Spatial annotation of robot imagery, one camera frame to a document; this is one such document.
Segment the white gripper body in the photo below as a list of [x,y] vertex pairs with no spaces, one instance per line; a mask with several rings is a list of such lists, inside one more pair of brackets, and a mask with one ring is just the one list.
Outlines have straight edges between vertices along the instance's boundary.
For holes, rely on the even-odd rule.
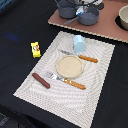
[[104,8],[103,0],[67,0],[67,1],[76,6],[82,6],[83,8],[94,7],[99,10],[102,10]]

